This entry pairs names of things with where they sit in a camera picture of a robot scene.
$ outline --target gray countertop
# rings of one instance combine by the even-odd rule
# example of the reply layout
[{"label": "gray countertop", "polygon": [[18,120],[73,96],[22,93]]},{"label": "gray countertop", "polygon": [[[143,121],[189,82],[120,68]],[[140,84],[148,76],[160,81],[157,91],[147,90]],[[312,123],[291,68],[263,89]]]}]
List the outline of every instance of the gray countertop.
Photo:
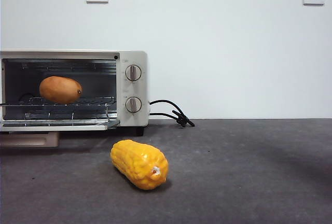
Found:
[{"label": "gray countertop", "polygon": [[[150,121],[61,133],[55,149],[1,150],[1,223],[331,223],[332,120]],[[135,188],[109,151],[161,149],[167,182]]]}]

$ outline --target white toaster oven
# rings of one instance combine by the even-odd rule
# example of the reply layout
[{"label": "white toaster oven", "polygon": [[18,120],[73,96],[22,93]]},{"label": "white toaster oven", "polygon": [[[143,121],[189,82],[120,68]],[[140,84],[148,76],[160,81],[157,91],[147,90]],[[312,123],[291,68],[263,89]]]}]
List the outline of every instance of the white toaster oven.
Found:
[{"label": "white toaster oven", "polygon": [[[40,97],[39,84],[49,76],[76,80],[82,96],[67,105]],[[142,51],[2,50],[0,80],[2,133],[135,127],[143,135],[148,124]]]}]

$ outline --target black power cord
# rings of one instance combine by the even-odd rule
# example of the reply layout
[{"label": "black power cord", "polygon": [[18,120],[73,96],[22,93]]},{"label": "black power cord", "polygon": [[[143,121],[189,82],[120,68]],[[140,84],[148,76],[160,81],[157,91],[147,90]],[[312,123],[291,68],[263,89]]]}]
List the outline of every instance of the black power cord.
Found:
[{"label": "black power cord", "polygon": [[162,116],[167,116],[169,118],[175,119],[176,122],[178,124],[180,124],[182,127],[185,127],[187,123],[189,125],[191,125],[192,127],[195,126],[195,124],[188,119],[188,117],[181,111],[181,109],[177,105],[175,105],[173,102],[171,102],[171,101],[168,101],[168,100],[157,100],[157,101],[150,102],[150,105],[156,104],[156,103],[161,103],[161,102],[169,103],[172,106],[174,106],[179,111],[179,113],[177,111],[174,111],[174,110],[172,111],[172,113],[174,113],[175,115],[177,115],[177,117],[169,115],[169,114],[164,114],[164,113],[151,113],[150,115],[162,115]]}]

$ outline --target oven knob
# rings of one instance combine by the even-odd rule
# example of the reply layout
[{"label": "oven knob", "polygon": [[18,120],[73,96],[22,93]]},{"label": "oven knob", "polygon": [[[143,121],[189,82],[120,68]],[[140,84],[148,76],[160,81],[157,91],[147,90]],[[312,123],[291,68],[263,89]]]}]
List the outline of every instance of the oven knob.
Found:
[{"label": "oven knob", "polygon": [[126,69],[126,77],[128,80],[136,81],[141,77],[141,69],[136,65],[130,65]]},{"label": "oven knob", "polygon": [[139,98],[131,97],[126,101],[126,109],[131,113],[136,113],[141,110],[142,103]]}]

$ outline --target white wall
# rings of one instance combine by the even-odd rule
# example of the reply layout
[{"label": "white wall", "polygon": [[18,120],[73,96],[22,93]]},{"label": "white wall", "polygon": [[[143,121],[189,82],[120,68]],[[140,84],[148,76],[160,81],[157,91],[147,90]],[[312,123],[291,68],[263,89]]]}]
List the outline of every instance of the white wall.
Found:
[{"label": "white wall", "polygon": [[1,45],[144,50],[150,99],[193,118],[332,117],[331,4],[1,0]]}]

